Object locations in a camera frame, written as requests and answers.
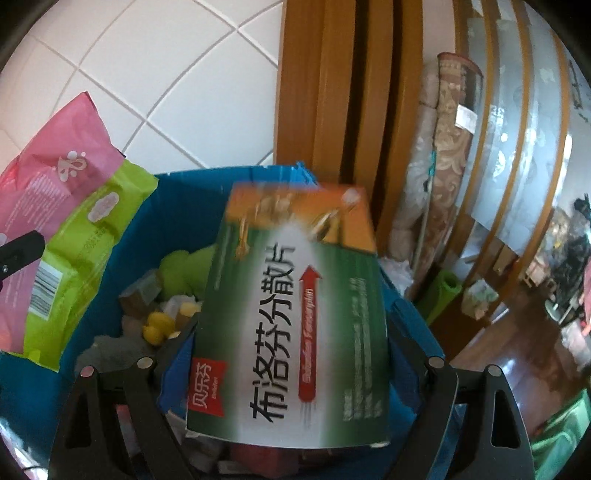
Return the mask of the pink green pad package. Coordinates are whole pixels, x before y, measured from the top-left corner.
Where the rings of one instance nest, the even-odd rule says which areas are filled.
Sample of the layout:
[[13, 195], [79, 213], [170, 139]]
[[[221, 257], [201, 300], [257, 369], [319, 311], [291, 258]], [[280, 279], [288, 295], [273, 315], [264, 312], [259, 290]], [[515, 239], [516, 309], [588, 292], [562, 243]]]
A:
[[112, 145], [83, 92], [38, 131], [1, 175], [1, 243], [31, 231], [40, 259], [1, 290], [1, 349], [57, 372], [113, 248], [156, 177]]

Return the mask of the green ibuprofen medicine box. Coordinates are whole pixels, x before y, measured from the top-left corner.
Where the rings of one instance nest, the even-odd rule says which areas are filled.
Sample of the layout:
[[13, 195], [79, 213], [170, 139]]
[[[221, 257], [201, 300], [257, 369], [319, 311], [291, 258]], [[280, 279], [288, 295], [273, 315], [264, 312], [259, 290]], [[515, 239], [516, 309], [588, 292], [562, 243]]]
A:
[[187, 429], [287, 449], [381, 445], [388, 370], [365, 192], [235, 185], [195, 329]]

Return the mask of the green rolled mat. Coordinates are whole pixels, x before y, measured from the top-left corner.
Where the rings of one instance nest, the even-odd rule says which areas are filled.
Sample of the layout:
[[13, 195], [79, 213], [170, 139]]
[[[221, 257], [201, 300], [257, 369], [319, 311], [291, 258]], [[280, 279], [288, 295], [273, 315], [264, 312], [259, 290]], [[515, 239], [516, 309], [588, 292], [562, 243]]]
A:
[[431, 325], [462, 289], [463, 282], [453, 272], [441, 270], [417, 305], [425, 322]]

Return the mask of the yellow plush in crate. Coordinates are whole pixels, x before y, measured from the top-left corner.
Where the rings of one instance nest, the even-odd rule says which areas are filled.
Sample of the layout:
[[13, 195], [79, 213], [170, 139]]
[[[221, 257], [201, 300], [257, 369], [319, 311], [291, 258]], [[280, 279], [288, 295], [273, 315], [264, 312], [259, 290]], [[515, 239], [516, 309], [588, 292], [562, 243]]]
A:
[[151, 312], [142, 326], [142, 338], [149, 345], [160, 347], [167, 340], [176, 338], [201, 308], [201, 302], [186, 301], [177, 306], [166, 306], [164, 311]]

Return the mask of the blue plastic storage crate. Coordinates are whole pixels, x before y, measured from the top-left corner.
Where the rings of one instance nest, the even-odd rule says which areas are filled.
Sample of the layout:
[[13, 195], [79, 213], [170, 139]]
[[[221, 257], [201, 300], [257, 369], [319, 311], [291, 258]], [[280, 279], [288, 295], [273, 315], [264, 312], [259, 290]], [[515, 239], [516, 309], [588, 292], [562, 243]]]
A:
[[[132, 281], [155, 268], [161, 257], [177, 249], [193, 250], [214, 243], [232, 185], [236, 182], [284, 182], [315, 185], [311, 172], [301, 166], [229, 167], [158, 175], [158, 186], [112, 250], [99, 291], [74, 331], [55, 373], [29, 360], [1, 354], [1, 419], [32, 447], [33, 458], [47, 467], [50, 451], [66, 398], [73, 385], [74, 362], [97, 335], [117, 332], [116, 297]], [[184, 214], [188, 207], [188, 227]], [[415, 339], [429, 356], [444, 356], [443, 350], [408, 300], [404, 299], [382, 272], [382, 298], [389, 321]], [[384, 479], [417, 416], [419, 396], [416, 376], [409, 363], [394, 353], [394, 386], [391, 387], [392, 442], [348, 464], [329, 467], [305, 479]], [[462, 415], [454, 413], [430, 479], [444, 479], [460, 431]]]

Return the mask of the green plush in crate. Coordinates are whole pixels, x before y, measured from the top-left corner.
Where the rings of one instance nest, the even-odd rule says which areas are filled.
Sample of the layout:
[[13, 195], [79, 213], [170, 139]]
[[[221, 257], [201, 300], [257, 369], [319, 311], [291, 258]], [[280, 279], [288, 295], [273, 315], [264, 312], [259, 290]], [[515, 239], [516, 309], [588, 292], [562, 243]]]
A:
[[162, 298], [186, 295], [204, 298], [209, 270], [216, 246], [211, 245], [192, 253], [176, 250], [166, 255], [158, 267], [162, 280]]

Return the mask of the rolled patterned carpet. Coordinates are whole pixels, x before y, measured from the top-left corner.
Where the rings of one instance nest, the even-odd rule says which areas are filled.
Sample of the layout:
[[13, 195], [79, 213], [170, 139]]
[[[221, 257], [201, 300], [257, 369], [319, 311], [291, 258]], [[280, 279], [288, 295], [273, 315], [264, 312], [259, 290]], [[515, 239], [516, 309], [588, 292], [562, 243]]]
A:
[[424, 66], [418, 120], [388, 256], [409, 279], [402, 294], [416, 295], [445, 239], [455, 212], [476, 133], [483, 90], [479, 66], [442, 52]]

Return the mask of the wooden glass partition screen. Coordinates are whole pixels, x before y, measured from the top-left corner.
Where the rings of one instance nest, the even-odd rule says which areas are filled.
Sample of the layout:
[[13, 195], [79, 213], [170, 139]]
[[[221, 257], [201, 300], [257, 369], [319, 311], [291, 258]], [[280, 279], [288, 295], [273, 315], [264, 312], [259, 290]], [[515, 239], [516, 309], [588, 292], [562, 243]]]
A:
[[460, 214], [485, 235], [465, 282], [484, 278], [498, 250], [516, 255], [516, 282], [547, 228], [572, 138], [567, 50], [524, 1], [461, 1], [467, 53], [484, 74], [483, 103]]

